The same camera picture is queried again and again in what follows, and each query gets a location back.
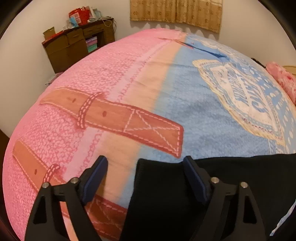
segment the blue gripper pad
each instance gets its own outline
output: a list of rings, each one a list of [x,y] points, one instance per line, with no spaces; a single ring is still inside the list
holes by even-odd
[[[107,173],[108,161],[105,156],[99,156],[91,168],[85,169],[80,176],[79,194],[81,202],[86,205],[90,202],[100,183]]]
[[[183,160],[185,175],[194,192],[195,198],[203,205],[209,203],[212,195],[210,176],[205,169],[200,168],[191,156],[186,156]]]

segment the curtain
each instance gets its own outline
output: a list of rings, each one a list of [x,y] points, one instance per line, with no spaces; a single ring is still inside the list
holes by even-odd
[[[132,21],[187,23],[220,32],[223,0],[131,0]]]

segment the stitching pattern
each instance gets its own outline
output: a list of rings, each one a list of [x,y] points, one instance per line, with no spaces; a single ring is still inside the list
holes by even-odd
[[[86,211],[87,215],[89,215],[89,212],[90,212],[91,207],[92,207],[93,204],[94,204],[94,198],[92,199],[91,204],[89,205],[89,208]]]
[[[101,221],[92,221],[93,224],[107,224],[107,225],[113,225],[110,222],[101,222]]]
[[[108,205],[108,204],[102,202],[100,199],[96,198],[96,203],[97,203],[97,205],[99,205],[98,202],[99,202],[100,204],[102,204],[102,205],[108,207],[108,208],[111,208],[111,209],[114,210],[114,211],[119,212],[119,213],[123,213],[123,214],[126,214],[126,213],[127,213],[126,211],[124,212],[124,211],[122,211],[122,210],[119,210],[119,209],[117,209],[117,208],[114,208],[114,207],[112,207],[111,205]]]
[[[60,168],[58,164],[52,164],[50,168],[47,170],[43,182],[49,182],[51,178],[53,177],[54,173]]]
[[[40,158],[38,156],[35,155],[35,153],[29,148],[27,147],[23,140],[19,139],[19,142],[22,143],[22,145],[28,150],[28,152],[45,168],[47,169],[47,166],[40,160]]]
[[[102,212],[102,214],[104,214],[104,216],[109,220],[110,224],[114,225],[116,228],[118,228],[120,231],[122,231],[122,228],[120,228],[118,224],[116,224],[111,218],[108,217],[108,215],[104,212],[102,207],[100,205],[98,205],[98,206],[99,206],[99,209]]]
[[[179,156],[180,153],[179,151],[181,150],[180,149],[180,135],[181,135],[181,128],[177,125],[174,125],[173,123],[170,123],[168,122],[167,120],[161,118],[161,117],[158,117],[158,116],[154,116],[154,115],[151,115],[147,112],[144,112],[142,110],[137,110],[136,108],[133,108],[133,106],[128,106],[128,105],[123,105],[123,104],[120,104],[120,103],[114,103],[114,102],[110,102],[110,101],[106,101],[106,100],[103,100],[103,99],[99,99],[97,98],[98,95],[102,94],[102,92],[97,92],[95,94],[92,94],[92,95],[89,95],[89,94],[86,94],[84,93],[83,91],[80,91],[80,90],[76,90],[76,89],[71,89],[71,88],[68,88],[68,87],[65,87],[63,89],[67,89],[68,91],[70,92],[75,92],[75,93],[79,93],[79,94],[83,94],[83,95],[86,95],[88,96],[88,98],[86,99],[86,101],[84,102],[84,104],[82,105],[82,107],[79,109],[79,114],[77,115],[76,113],[73,113],[72,111],[66,109],[65,107],[57,104],[57,103],[53,103],[52,100],[49,100],[49,101],[44,101],[42,102],[43,104],[47,103],[47,104],[52,104],[54,106],[57,106],[59,108],[61,108],[62,110],[65,110],[66,112],[72,114],[74,117],[78,118],[78,121],[77,121],[77,125],[83,129],[85,129],[85,124],[90,124],[90,125],[93,125],[93,126],[96,126],[98,128],[104,128],[105,130],[109,130],[109,131],[113,131],[113,132],[119,132],[119,133],[125,133],[125,134],[128,134],[128,135],[131,135],[132,137],[135,137],[137,139],[140,139],[142,141],[144,141],[144,143],[148,143],[150,145],[153,145],[154,147],[159,147],[161,148],[162,150],[166,150],[166,152],[168,153],[173,153],[175,156]],[[99,123],[94,123],[94,122],[90,122],[87,120],[87,110],[89,109],[89,107],[91,106],[91,104],[94,102],[94,100],[98,101],[98,102],[102,102],[102,103],[106,103],[108,105],[111,105],[111,106],[119,106],[119,107],[124,107],[126,109],[129,109],[131,110],[131,114],[129,116],[129,119],[125,125],[125,127],[123,129],[114,129],[114,128],[109,128],[107,126],[104,126],[104,125],[100,125]],[[130,122],[132,121],[132,118],[134,116],[134,114],[137,114],[141,120],[146,124],[146,127],[143,127],[143,128],[128,128],[128,126],[130,125]],[[166,124],[169,124],[170,126],[172,127],[160,127],[160,126],[157,126],[157,127],[152,127],[148,122],[147,120],[145,119],[145,116],[147,117],[151,117],[151,118],[154,118],[156,120],[159,120],[161,122],[164,122]],[[178,131],[177,132],[177,143],[176,143],[176,148],[173,147],[173,145],[171,143],[168,142],[168,140],[162,135],[160,134],[157,129],[167,129],[167,130],[175,130],[175,131]],[[156,143],[155,141],[153,140],[149,140],[145,137],[141,137],[139,135],[136,135],[136,134],[133,134],[131,133],[131,131],[138,131],[138,130],[152,130],[154,131],[156,134],[158,134],[160,136],[160,138],[162,138],[165,143],[168,145],[168,146],[164,146],[164,145],[161,145],[161,144],[158,144]]]
[[[97,92],[97,93],[92,94],[91,96],[89,96],[86,99],[84,104],[79,109],[77,126],[81,127],[82,129],[85,129],[85,116],[86,116],[86,113],[87,113],[89,107],[91,106],[92,102],[95,100],[95,98],[98,95],[101,95],[101,94],[102,94],[102,92]]]
[[[24,174],[26,175],[26,177],[29,179],[29,181],[31,182],[32,186],[38,190],[38,188],[36,187],[35,183],[33,182],[33,180],[30,178],[30,176],[28,175],[28,173],[26,172],[26,170],[22,167],[20,161],[18,160],[18,158],[15,156],[15,154],[13,153],[12,156],[14,157],[14,159],[17,161],[18,165],[21,167],[22,171],[24,172]]]
[[[103,230],[100,230],[100,229],[97,229],[97,228],[95,228],[95,229],[96,229],[99,233],[101,233],[101,234],[103,234],[103,235],[106,235],[106,236],[109,236],[109,237],[114,238],[114,239],[116,239],[116,240],[119,240],[119,237],[112,236],[111,234],[106,233],[106,232],[104,232]]]

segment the box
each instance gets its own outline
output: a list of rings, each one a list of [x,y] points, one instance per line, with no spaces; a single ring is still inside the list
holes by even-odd
[[[97,37],[93,37],[93,38],[90,38],[90,39],[87,39],[86,40],[86,45],[87,47],[90,47],[94,44],[97,44],[98,43],[98,38]]]
[[[55,35],[54,27],[47,29],[45,32],[43,32],[45,40],[49,39],[51,36]]]
[[[90,52],[96,50],[97,48],[98,48],[97,44],[93,44],[93,45],[91,45],[91,46],[88,46],[88,47],[87,47],[87,50],[88,50],[88,52],[90,53]]]

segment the printed belt strap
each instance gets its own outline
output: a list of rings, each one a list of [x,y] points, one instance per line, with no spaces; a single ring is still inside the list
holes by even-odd
[[[20,139],[16,141],[12,154],[36,192],[45,181],[50,182],[51,185],[68,181],[62,180],[57,174],[59,165],[53,164],[48,168]],[[65,202],[61,203],[61,209],[63,215],[69,218]],[[125,208],[95,195],[93,201],[86,206],[86,210],[99,235],[110,240],[119,240],[126,216]]]
[[[102,92],[91,95],[64,87],[50,92],[40,104],[67,112],[82,129],[103,129],[181,157],[184,130],[180,124],[135,106],[105,100]]]

